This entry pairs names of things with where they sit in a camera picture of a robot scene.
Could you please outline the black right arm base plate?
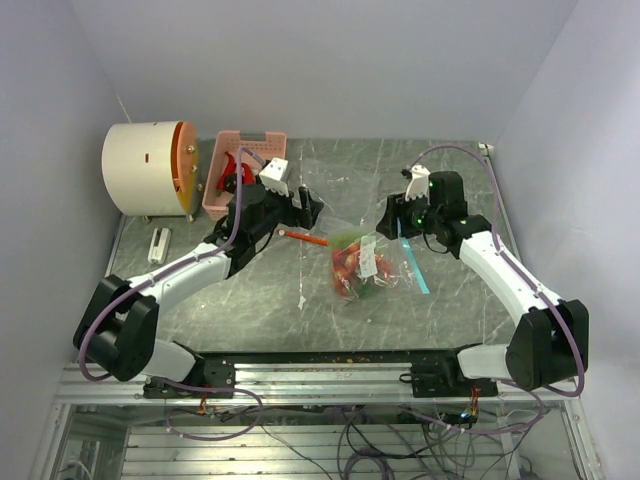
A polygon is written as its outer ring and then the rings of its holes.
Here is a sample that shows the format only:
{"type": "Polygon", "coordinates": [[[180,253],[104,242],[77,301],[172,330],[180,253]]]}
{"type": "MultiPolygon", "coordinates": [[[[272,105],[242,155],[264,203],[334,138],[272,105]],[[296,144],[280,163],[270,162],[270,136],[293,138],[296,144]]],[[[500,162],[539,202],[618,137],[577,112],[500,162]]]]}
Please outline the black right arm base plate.
{"type": "Polygon", "coordinates": [[[414,398],[471,398],[496,397],[499,393],[495,381],[487,378],[468,379],[458,368],[437,365],[412,365],[402,373],[399,381],[411,386],[414,398]]]}

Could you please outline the dark fake eggplant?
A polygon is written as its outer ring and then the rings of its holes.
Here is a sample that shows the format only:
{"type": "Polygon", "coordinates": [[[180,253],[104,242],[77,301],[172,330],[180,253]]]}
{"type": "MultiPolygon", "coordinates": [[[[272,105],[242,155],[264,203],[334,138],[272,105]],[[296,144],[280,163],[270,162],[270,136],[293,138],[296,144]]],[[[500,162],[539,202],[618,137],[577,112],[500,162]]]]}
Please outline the dark fake eggplant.
{"type": "Polygon", "coordinates": [[[237,185],[238,180],[236,175],[226,175],[219,181],[219,188],[230,194],[236,192],[237,185]]]}

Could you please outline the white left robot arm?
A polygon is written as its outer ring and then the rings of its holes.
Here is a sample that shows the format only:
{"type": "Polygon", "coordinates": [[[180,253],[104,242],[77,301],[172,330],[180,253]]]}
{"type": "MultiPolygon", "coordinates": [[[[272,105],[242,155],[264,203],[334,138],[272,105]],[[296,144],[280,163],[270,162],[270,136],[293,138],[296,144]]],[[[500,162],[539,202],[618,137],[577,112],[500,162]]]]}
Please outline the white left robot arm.
{"type": "Polygon", "coordinates": [[[94,362],[105,378],[166,378],[178,395],[196,395],[204,383],[202,359],[186,346],[160,340],[160,317],[242,270],[256,256],[258,243],[266,242],[278,226],[312,229],[323,208],[305,186],[280,195],[250,184],[237,192],[227,215],[192,251],[151,273],[103,278],[73,337],[83,375],[90,381],[100,379],[87,368],[94,362]]]}

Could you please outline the blue zip bag with strawberries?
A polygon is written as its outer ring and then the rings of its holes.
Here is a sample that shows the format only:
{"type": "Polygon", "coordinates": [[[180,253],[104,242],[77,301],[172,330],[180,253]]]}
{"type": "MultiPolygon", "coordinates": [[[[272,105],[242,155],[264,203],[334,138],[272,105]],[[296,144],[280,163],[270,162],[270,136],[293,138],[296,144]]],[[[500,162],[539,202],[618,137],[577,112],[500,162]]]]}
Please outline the blue zip bag with strawberries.
{"type": "Polygon", "coordinates": [[[329,285],[346,302],[431,289],[409,241],[389,240],[369,225],[329,219],[323,226],[329,249],[329,285]]]}

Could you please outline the red fake chili pepper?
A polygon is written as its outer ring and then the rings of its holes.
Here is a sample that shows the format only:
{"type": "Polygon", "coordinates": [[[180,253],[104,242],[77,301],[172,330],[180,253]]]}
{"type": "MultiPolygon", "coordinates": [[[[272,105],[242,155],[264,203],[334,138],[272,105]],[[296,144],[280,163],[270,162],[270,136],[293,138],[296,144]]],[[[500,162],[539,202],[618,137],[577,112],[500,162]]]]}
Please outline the red fake chili pepper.
{"type": "Polygon", "coordinates": [[[224,152],[225,157],[226,157],[226,165],[223,169],[223,171],[221,172],[218,181],[217,181],[217,189],[219,191],[223,191],[219,188],[219,181],[226,175],[236,175],[236,160],[235,157],[229,152],[229,151],[225,151],[224,152]]]}

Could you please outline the pink perforated plastic basket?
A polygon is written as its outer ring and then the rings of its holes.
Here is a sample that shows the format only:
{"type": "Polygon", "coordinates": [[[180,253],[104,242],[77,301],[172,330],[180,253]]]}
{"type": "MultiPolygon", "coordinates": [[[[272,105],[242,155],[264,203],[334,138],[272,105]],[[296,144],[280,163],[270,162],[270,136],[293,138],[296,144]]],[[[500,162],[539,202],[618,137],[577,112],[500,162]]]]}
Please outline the pink perforated plastic basket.
{"type": "Polygon", "coordinates": [[[223,178],[235,173],[237,151],[243,146],[257,154],[265,162],[273,157],[285,158],[287,135],[283,132],[242,132],[223,130],[217,135],[206,180],[202,208],[213,221],[227,212],[233,194],[223,189],[223,178]]]}

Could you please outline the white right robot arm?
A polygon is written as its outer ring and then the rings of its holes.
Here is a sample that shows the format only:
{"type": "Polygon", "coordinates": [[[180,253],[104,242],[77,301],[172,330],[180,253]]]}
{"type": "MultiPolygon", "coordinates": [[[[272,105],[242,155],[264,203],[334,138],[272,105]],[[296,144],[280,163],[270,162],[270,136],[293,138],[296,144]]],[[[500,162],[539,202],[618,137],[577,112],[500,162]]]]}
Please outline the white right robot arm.
{"type": "Polygon", "coordinates": [[[469,214],[458,173],[431,173],[414,166],[402,174],[407,188],[387,197],[377,232],[389,240],[434,236],[447,253],[485,282],[515,325],[506,344],[458,348],[454,363],[440,373],[442,387],[459,396],[476,379],[504,379],[525,391],[555,391],[558,382],[574,378],[573,393],[579,395],[588,369],[586,306],[545,287],[509,251],[484,216],[469,214]]]}

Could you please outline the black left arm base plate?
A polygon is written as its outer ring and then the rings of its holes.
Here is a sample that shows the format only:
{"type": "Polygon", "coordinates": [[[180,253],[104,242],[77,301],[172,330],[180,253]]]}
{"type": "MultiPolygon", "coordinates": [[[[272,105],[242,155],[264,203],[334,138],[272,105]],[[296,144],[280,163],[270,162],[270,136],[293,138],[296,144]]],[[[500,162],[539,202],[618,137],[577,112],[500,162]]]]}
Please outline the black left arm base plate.
{"type": "Polygon", "coordinates": [[[183,381],[192,387],[216,389],[216,392],[192,391],[183,387],[175,387],[158,377],[152,377],[143,387],[143,395],[147,399],[187,399],[207,396],[214,399],[231,399],[235,386],[235,368],[226,360],[206,361],[196,365],[195,372],[190,373],[183,381]]]}

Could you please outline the orange zip bag with vegetables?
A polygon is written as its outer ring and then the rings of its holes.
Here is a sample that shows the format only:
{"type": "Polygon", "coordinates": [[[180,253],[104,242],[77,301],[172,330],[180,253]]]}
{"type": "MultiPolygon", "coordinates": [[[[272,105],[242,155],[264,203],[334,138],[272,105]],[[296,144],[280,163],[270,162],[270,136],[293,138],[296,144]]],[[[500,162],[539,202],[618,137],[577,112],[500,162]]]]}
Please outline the orange zip bag with vegetables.
{"type": "Polygon", "coordinates": [[[288,161],[276,158],[269,166],[274,181],[268,189],[268,233],[278,235],[288,227],[324,235],[329,243],[378,236],[378,175],[312,160],[302,165],[298,184],[292,187],[293,166],[288,161]]]}

